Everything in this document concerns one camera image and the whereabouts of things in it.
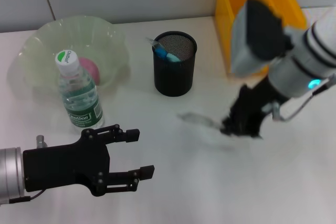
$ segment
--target white table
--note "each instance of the white table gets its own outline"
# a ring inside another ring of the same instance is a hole
[[[304,11],[311,21],[322,13]],[[153,164],[153,179],[140,182],[136,193],[99,198],[80,185],[49,189],[32,202],[1,206],[0,223],[336,222],[336,89],[314,99],[290,123],[268,118],[263,140],[230,138],[176,117],[198,112],[223,118],[243,83],[225,78],[213,18],[118,26],[126,34],[131,69],[117,87],[101,94],[106,125],[138,128],[141,135],[137,143],[109,145],[111,172]],[[198,44],[193,87],[178,98],[156,91],[152,50],[144,41],[167,30],[189,33]],[[15,78],[7,70],[15,67],[15,56],[33,32],[0,34],[1,148],[35,148],[38,134],[49,146],[79,138],[58,100],[32,97],[24,87],[12,92],[8,84]],[[289,102],[285,113],[301,102]]]

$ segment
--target translucent plastic bowl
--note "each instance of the translucent plastic bowl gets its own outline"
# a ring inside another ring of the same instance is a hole
[[[99,69],[98,88],[111,84],[118,71],[128,64],[124,34],[104,19],[75,16],[47,23],[23,45],[19,63],[28,85],[57,91],[59,71],[55,55],[65,49],[92,60]]]

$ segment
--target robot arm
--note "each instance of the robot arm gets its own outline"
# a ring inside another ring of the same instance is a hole
[[[81,184],[94,196],[106,193],[136,191],[139,181],[151,179],[154,166],[128,172],[110,173],[110,156],[106,145],[138,141],[139,130],[123,132],[119,125],[97,130],[85,129],[80,139],[69,145],[45,147],[38,136],[38,148],[0,150],[0,204],[30,201],[26,191]]]
[[[280,106],[298,98],[321,81],[312,97],[327,90],[336,80],[336,10],[332,9],[307,30],[282,28],[281,20],[258,0],[248,0],[232,27],[231,71],[244,77],[270,63],[268,76],[255,87],[244,85],[223,120],[221,132],[227,135],[259,137],[264,118]]]

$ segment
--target black mesh pen holder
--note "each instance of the black mesh pen holder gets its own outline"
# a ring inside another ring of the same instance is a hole
[[[193,37],[181,31],[167,31],[155,39],[168,53],[181,61],[169,62],[154,53],[154,83],[158,92],[168,97],[179,97],[193,85],[197,44]]]

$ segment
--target bottle label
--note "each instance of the bottle label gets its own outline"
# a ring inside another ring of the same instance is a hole
[[[67,109],[67,112],[70,117],[70,121],[75,126],[81,128],[87,128],[95,125],[103,116],[103,110],[101,109],[99,99],[96,100],[94,105],[86,110],[75,111]]]

